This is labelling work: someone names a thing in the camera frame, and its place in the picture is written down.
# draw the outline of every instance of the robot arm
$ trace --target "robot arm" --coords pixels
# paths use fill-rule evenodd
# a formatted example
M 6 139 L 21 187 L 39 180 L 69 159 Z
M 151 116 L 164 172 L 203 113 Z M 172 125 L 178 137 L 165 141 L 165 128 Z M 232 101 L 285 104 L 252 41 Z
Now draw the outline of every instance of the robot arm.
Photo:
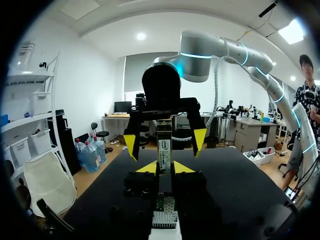
M 154 62 L 170 62 L 176 66 L 180 77 L 190 82 L 201 83 L 208 79 L 212 56 L 223 57 L 228 63 L 248 67 L 247 72 L 250 78 L 261 85 L 276 103 L 288 129 L 291 132 L 301 129 L 304 178 L 300 185 L 304 185 L 304 182 L 313 174 L 310 169 L 315 165 L 318 157 L 315 136 L 302 104 L 298 103 L 292 109 L 281 85 L 268 74 L 273 68 L 273 62 L 265 53 L 231 39 L 184 31 L 181 35 L 180 54 L 158 57 Z

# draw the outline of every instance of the yellow triangle marker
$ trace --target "yellow triangle marker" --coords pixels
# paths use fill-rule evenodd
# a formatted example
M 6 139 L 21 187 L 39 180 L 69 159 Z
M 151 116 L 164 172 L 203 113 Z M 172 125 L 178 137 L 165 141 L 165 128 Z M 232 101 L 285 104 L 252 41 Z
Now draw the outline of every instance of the yellow triangle marker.
M 152 174 L 156 174 L 157 170 L 157 161 L 153 161 L 152 163 L 148 164 L 147 166 L 144 166 L 137 170 L 137 173 L 144 173 L 144 172 L 149 172 Z
M 193 130 L 193 132 L 194 132 L 194 136 L 195 136 L 196 146 L 198 148 L 198 151 L 195 155 L 195 157 L 197 158 L 199 156 L 201 149 L 202 149 L 202 145 L 204 144 L 207 129 L 206 128 L 195 129 L 195 130 Z
M 195 172 L 192 169 L 186 167 L 185 165 L 182 165 L 181 163 L 179 163 L 177 161 L 173 161 L 173 164 L 174 164 L 175 174 L 180 174 L 182 172 L 186 172 L 186 173 L 194 173 Z
M 128 147 L 130 157 L 132 157 L 135 161 L 137 161 L 136 158 L 133 156 L 136 136 L 134 134 L 130 134 L 130 135 L 123 135 L 123 137 L 125 140 L 125 144 Z

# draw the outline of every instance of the black speaker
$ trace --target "black speaker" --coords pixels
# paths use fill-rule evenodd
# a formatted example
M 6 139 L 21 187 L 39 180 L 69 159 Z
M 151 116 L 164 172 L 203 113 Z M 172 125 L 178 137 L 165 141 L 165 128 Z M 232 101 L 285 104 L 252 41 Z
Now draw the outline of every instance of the black speaker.
M 55 117 L 62 152 L 71 174 L 74 175 L 81 170 L 81 166 L 76 153 L 74 139 L 72 137 L 72 129 L 68 128 L 68 120 L 66 118 L 63 118 L 63 115 L 57 115 Z M 54 145 L 57 145 L 53 122 L 49 121 L 48 126 L 50 129 L 49 133 L 51 141 Z

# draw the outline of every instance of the man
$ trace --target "man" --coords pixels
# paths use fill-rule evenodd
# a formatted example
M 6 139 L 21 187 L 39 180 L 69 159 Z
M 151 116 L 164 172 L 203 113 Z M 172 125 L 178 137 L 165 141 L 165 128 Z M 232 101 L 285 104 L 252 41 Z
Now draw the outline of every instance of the man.
M 314 66 L 312 64 L 311 59 L 307 55 L 303 54 L 300 56 L 299 62 L 301 65 L 303 76 L 305 78 L 305 82 L 302 86 L 300 86 L 297 89 L 295 93 L 293 106 L 295 106 L 297 103 L 301 103 L 303 105 L 306 114 L 309 118 L 314 138 L 317 142 L 318 137 L 320 135 L 320 88 L 315 84 Z M 292 179 L 295 177 L 295 174 L 298 171 L 302 160 L 303 153 L 300 143 L 299 128 L 296 132 L 289 162 L 287 163 L 289 172 L 287 173 L 284 179 L 284 183 L 282 185 L 283 190 L 286 190 L 286 188 L 291 183 Z

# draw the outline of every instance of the black table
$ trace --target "black table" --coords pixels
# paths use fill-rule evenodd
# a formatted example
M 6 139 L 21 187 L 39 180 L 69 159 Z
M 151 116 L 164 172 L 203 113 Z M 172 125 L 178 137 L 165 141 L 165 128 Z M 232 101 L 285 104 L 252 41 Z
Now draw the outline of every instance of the black table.
M 117 196 L 122 194 L 128 172 L 156 159 L 155 150 L 141 149 L 138 162 L 135 162 L 124 150 L 80 196 L 64 220 L 74 228 L 103 220 L 110 207 L 117 204 Z M 173 150 L 172 159 L 203 172 L 207 190 L 221 208 L 222 220 L 226 224 L 250 222 L 270 207 L 288 201 L 284 192 L 237 149 L 203 149 L 199 158 L 194 157 L 192 150 Z

